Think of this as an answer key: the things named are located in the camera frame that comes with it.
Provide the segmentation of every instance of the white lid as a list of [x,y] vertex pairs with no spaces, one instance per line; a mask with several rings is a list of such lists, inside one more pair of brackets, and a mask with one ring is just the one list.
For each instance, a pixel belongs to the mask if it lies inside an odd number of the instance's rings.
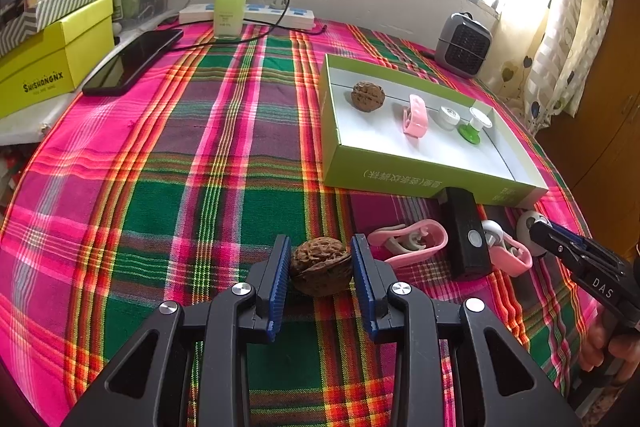
[[470,107],[469,111],[472,117],[469,124],[476,131],[482,131],[483,127],[487,127],[487,129],[491,129],[491,127],[494,126],[491,120],[489,120],[489,117],[485,115],[482,111],[480,111],[478,108]]
[[450,107],[441,106],[438,114],[443,122],[450,125],[457,125],[460,122],[460,115]]

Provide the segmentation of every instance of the patterned curtain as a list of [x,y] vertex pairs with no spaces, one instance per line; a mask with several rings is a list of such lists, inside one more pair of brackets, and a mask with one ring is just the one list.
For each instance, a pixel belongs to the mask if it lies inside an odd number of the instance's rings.
[[505,0],[479,78],[537,133],[575,116],[613,0]]

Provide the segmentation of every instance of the triangular cutout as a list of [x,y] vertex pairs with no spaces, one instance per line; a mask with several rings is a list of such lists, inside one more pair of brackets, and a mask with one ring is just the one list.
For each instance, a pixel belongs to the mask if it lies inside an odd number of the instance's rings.
[[142,398],[157,344],[158,332],[149,331],[118,372],[108,381],[109,391],[132,398]]
[[532,389],[533,377],[520,363],[516,354],[500,338],[497,331],[491,328],[484,330],[484,338],[494,366],[498,392],[502,396],[511,396]]

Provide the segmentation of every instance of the green and white suction hook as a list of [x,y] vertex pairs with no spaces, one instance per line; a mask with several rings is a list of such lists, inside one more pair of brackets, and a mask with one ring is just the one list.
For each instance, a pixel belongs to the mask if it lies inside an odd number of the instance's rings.
[[485,127],[491,129],[494,124],[489,120],[489,117],[478,108],[470,107],[469,112],[471,113],[471,120],[469,123],[460,125],[458,132],[469,143],[478,145],[480,143],[480,131]]

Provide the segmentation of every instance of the open box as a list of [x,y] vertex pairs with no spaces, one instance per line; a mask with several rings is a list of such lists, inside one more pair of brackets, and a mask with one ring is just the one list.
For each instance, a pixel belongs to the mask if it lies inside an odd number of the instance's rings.
[[[379,109],[366,113],[351,102],[354,84],[385,91]],[[429,129],[421,139],[402,132],[409,95],[423,98]],[[319,86],[322,174],[329,187],[432,197],[443,187],[466,188],[476,201],[531,208],[547,192],[542,175],[518,138],[493,107],[423,78],[352,58],[327,55]],[[468,123],[470,107],[493,126],[473,145],[433,118],[442,105]]]

